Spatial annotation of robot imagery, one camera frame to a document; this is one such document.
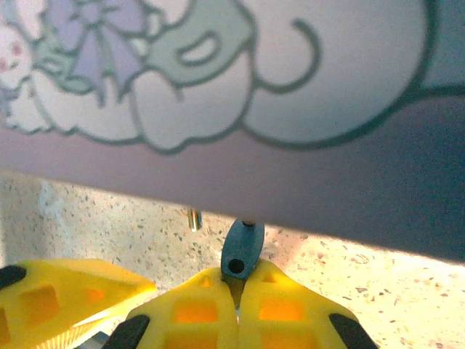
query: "ribbon bow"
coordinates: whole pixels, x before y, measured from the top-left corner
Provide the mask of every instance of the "ribbon bow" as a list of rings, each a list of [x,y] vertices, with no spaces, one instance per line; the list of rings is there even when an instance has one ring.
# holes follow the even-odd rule
[[[120,97],[128,80],[142,70],[139,55],[125,37],[145,27],[137,0],[50,0],[45,18],[56,30],[62,49],[77,54],[70,74],[88,79],[100,105],[105,99],[107,48]]]

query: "speckled countertop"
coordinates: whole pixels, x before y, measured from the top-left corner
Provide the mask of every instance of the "speckled countertop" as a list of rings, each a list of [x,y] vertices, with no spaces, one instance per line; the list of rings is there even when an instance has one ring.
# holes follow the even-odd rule
[[[219,266],[233,218],[0,174],[0,266],[45,257],[113,262],[154,280],[158,293]],[[267,227],[262,257],[359,317],[383,348],[465,348],[465,267],[334,238]]]

